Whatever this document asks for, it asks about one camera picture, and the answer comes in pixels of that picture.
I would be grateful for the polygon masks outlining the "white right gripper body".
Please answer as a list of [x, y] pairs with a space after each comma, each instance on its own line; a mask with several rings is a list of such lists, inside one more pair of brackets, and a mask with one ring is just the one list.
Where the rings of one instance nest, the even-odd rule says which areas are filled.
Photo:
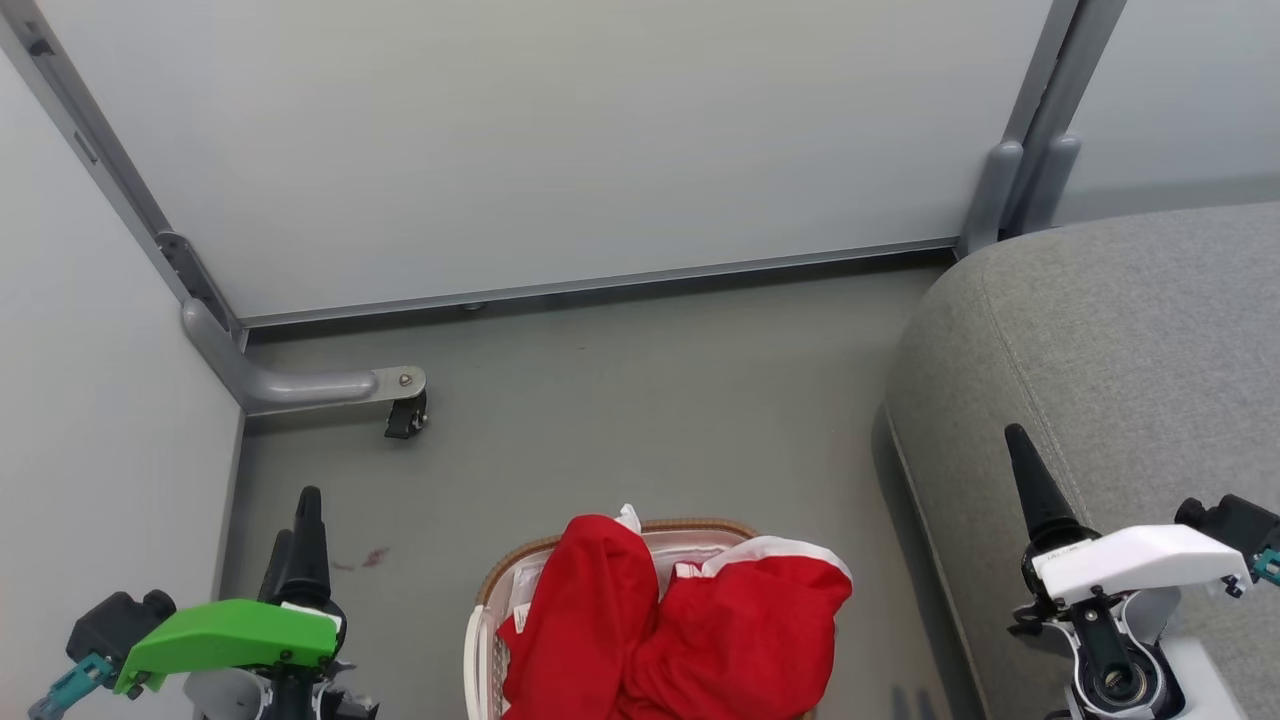
[[1247, 720], [1206, 647], [1171, 633], [1181, 592], [1252, 587], [1242, 555], [1184, 525], [1129, 527], [1033, 559], [1010, 633], [1070, 660], [1046, 720]]

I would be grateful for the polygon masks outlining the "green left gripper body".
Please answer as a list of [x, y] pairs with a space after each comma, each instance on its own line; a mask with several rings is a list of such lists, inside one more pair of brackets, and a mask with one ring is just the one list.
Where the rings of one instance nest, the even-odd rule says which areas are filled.
[[182, 609], [116, 674], [134, 700], [180, 675], [202, 720], [376, 720], [379, 705], [338, 683], [346, 620], [292, 603], [224, 600]]

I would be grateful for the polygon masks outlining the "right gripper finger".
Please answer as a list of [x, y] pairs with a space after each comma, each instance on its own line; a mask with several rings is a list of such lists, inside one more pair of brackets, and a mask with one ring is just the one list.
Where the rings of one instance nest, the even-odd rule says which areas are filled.
[[1041, 555], [1098, 539], [1097, 530], [1076, 520], [1027, 429], [1012, 423], [1005, 427], [1004, 438], [1028, 534], [1021, 569], [1032, 571], [1033, 559]]

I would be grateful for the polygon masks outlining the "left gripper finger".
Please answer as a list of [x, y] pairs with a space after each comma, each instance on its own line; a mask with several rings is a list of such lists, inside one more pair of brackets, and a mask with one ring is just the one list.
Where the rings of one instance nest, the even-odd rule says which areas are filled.
[[259, 589], [259, 602], [276, 602], [276, 592], [289, 562], [292, 537], [291, 529], [282, 529], [276, 533]]
[[289, 562], [274, 605], [292, 603], [338, 618], [344, 614], [332, 598], [330, 562], [319, 488], [302, 488], [294, 511]]

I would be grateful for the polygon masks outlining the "red sports jersey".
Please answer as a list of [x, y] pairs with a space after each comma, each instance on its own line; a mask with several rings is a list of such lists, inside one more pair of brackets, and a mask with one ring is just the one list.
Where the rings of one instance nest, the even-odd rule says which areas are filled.
[[755, 536], [676, 565], [659, 594], [644, 539], [614, 518], [573, 518], [499, 628], [500, 720], [806, 720], [835, 667], [847, 565]]

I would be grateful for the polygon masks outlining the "grey fabric sofa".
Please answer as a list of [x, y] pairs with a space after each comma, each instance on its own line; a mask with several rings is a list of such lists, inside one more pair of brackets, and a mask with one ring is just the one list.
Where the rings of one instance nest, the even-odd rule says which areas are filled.
[[916, 306], [884, 396], [988, 720], [1061, 708], [1070, 664], [1009, 634], [1030, 596], [1004, 441], [1027, 428], [1102, 533], [1236, 495], [1280, 514], [1280, 202], [1009, 240]]

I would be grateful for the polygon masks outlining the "black caster wheel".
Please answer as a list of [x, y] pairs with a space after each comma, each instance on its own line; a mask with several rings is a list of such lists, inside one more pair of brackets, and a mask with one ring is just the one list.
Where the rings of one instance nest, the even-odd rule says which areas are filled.
[[397, 398], [387, 419], [384, 436], [390, 439], [412, 439], [428, 424], [428, 395], [419, 392], [412, 397]]

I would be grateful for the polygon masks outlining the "white wicker-rimmed laundry basket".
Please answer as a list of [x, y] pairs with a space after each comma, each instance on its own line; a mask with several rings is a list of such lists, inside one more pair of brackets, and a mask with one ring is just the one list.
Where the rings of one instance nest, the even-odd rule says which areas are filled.
[[463, 641], [463, 697], [468, 720], [500, 720], [507, 710], [504, 680], [509, 651], [499, 637], [499, 628], [506, 620], [498, 623], [477, 605], [470, 615]]

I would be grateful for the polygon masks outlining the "white cloth in basket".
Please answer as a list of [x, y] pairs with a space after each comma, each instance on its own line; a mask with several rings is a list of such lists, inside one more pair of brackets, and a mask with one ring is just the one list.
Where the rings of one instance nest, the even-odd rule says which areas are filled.
[[[659, 593], [666, 593], [675, 564], [704, 562], [713, 555], [756, 536], [754, 528], [724, 518], [649, 518], [631, 503], [616, 514], [616, 521], [632, 528], [644, 539], [655, 565]], [[541, 569], [562, 536], [545, 536], [508, 552], [488, 573], [475, 603], [498, 623], [532, 600]]]

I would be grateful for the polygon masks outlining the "grey partition foot bracket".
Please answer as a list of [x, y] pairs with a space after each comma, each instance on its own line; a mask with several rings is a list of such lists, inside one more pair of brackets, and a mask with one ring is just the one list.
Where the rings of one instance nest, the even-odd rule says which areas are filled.
[[186, 337], [248, 416], [415, 398], [428, 388], [419, 366], [276, 372], [246, 357], [197, 299], [182, 304]]

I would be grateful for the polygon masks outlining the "grey partition frame post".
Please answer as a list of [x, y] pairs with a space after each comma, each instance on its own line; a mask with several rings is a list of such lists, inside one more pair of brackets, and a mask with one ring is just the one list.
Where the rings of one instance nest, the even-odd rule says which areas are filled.
[[954, 247], [957, 260], [998, 241], [1030, 126], [1050, 86], [1059, 54], [1068, 38], [1079, 0], [1052, 0], [1030, 63], [1023, 78], [1002, 141], [986, 160]]
[[244, 350], [247, 329], [230, 310], [195, 246], [168, 219], [37, 1], [0, 0], [0, 20], [32, 60], [41, 85], [52, 94], [55, 108], [70, 122], [72, 143], [83, 152], [90, 168], [105, 174], [108, 187], [128, 206], [125, 218], [141, 224], [170, 266], [175, 282], [183, 287], [178, 296], [202, 302], [236, 347]]
[[1070, 132], [1076, 110], [1128, 0], [1075, 0], [1023, 143], [1004, 220], [1007, 237], [1052, 225], [1083, 141]]

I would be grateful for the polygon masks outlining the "grey partition bottom rail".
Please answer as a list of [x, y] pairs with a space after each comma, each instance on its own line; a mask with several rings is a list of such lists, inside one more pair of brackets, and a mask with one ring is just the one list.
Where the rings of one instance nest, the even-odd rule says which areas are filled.
[[929, 252], [936, 250], [954, 250], [959, 243], [960, 238], [957, 236], [950, 236], [911, 242], [881, 243], [827, 252], [806, 252], [786, 258], [771, 258], [742, 263], [722, 263], [676, 270], [645, 272], [548, 284], [530, 284], [508, 290], [484, 290], [467, 293], [449, 293], [433, 297], [402, 299], [375, 304], [324, 307], [297, 313], [271, 313], [256, 316], [242, 316], [239, 322], [243, 327], [255, 331], [315, 322], [338, 322], [351, 318], [385, 316], [396, 313], [416, 313], [435, 310], [439, 307], [461, 307], [465, 305], [493, 304], [557, 293], [593, 292], [599, 290], [614, 290], [676, 281], [701, 281], [722, 275], [745, 275], [754, 272], [788, 270], [791, 268], [800, 266], [826, 266], [836, 263], [860, 261], [870, 258], [899, 256], [910, 252]]

